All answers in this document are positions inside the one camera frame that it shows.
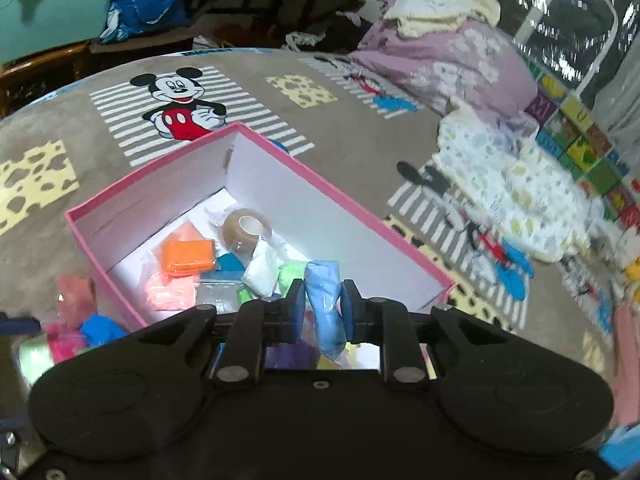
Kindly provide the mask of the pink cardboard storage box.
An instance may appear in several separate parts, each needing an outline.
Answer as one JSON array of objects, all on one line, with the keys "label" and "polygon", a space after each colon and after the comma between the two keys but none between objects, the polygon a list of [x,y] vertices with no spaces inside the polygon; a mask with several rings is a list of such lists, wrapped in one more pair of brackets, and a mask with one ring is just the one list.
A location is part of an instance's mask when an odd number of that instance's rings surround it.
[{"label": "pink cardboard storage box", "polygon": [[66,212],[99,290],[130,330],[152,313],[116,266],[210,196],[226,190],[312,260],[333,260],[363,297],[386,297],[421,311],[454,282],[370,211],[272,142],[231,125],[149,162]]}]

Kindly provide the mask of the pink striped folded blanket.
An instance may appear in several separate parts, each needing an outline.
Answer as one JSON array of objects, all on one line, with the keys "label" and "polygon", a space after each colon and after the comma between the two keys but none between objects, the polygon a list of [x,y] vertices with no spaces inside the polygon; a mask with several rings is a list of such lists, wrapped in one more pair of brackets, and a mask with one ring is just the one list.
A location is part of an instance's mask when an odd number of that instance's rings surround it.
[{"label": "pink striped folded blanket", "polygon": [[639,421],[639,330],[631,307],[614,313],[616,371],[613,382],[614,422],[618,426]]}]

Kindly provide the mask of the purple floral duvet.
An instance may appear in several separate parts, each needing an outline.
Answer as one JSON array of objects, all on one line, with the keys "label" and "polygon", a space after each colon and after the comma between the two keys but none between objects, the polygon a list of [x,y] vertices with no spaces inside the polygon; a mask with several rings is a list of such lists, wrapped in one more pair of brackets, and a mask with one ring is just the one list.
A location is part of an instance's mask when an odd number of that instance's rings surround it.
[{"label": "purple floral duvet", "polygon": [[416,39],[377,22],[349,58],[440,114],[458,98],[481,112],[510,118],[524,112],[538,92],[511,40],[474,20]]}]

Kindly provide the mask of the teal plastic storage bin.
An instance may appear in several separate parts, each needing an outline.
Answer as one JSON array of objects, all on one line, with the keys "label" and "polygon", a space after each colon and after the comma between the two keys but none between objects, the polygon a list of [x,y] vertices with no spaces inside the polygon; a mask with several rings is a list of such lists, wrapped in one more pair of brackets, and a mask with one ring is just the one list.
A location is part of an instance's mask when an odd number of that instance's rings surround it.
[{"label": "teal plastic storage bin", "polygon": [[111,0],[1,0],[1,63],[93,40]]}]

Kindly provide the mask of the white mint clay bag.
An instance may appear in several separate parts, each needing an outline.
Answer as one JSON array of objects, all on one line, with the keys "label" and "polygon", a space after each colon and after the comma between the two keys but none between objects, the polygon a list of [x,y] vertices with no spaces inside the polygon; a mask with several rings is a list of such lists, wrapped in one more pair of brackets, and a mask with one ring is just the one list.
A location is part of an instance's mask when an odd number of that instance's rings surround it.
[{"label": "white mint clay bag", "polygon": [[45,372],[54,367],[54,359],[47,344],[43,346],[21,346],[18,349],[18,365],[31,387]]}]

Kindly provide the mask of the cream folded towels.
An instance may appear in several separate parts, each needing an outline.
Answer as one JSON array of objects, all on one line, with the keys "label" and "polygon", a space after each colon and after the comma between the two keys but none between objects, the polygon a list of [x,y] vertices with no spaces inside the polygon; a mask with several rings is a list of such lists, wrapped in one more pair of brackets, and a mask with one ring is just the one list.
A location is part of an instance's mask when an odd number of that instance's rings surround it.
[{"label": "cream folded towels", "polygon": [[393,22],[402,38],[416,39],[458,30],[467,20],[496,27],[500,16],[498,0],[394,0],[383,20]]}]

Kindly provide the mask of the light blue clay bag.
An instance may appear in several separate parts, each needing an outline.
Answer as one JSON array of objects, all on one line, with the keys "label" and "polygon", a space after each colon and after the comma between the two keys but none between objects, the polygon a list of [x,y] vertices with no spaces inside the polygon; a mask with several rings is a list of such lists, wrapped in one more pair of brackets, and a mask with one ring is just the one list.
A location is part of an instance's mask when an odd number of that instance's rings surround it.
[{"label": "light blue clay bag", "polygon": [[337,303],[341,297],[340,267],[336,261],[314,260],[305,268],[305,290],[314,312],[320,351],[332,361],[345,349],[346,336]]}]

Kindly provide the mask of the white leaf print blanket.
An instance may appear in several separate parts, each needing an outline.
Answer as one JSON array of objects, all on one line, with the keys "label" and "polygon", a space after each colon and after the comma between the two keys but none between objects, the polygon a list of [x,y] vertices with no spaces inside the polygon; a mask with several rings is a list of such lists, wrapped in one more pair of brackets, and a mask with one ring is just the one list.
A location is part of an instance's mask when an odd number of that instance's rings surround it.
[{"label": "white leaf print blanket", "polygon": [[452,100],[437,145],[435,166],[509,244],[548,263],[591,247],[593,201],[535,139],[513,142]]}]

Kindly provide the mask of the orange clay bag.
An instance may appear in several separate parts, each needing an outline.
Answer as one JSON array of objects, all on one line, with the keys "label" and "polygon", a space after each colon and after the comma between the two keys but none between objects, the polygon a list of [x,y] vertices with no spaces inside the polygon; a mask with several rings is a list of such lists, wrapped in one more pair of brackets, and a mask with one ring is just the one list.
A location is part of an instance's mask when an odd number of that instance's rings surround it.
[{"label": "orange clay bag", "polygon": [[171,278],[213,270],[215,262],[212,240],[170,240],[160,245],[160,267]]}]

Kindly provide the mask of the brown tape roll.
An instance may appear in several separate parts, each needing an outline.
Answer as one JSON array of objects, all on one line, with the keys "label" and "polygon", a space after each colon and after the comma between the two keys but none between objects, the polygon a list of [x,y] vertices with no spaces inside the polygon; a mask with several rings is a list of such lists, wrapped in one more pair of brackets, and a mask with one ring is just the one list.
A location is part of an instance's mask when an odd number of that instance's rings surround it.
[{"label": "brown tape roll", "polygon": [[268,220],[257,211],[240,208],[231,211],[224,219],[221,237],[230,252],[240,255],[252,254],[263,238],[269,240],[272,229]]}]

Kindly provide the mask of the colourful alphabet play mat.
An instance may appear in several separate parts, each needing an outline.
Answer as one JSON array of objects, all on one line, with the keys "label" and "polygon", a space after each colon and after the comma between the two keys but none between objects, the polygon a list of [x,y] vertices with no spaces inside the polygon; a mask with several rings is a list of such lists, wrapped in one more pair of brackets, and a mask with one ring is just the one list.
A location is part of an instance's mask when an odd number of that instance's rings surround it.
[{"label": "colourful alphabet play mat", "polygon": [[576,93],[524,56],[538,86],[525,111],[538,122],[537,143],[558,160],[589,197],[601,197],[605,218],[626,229],[639,224],[639,178],[599,128]]}]

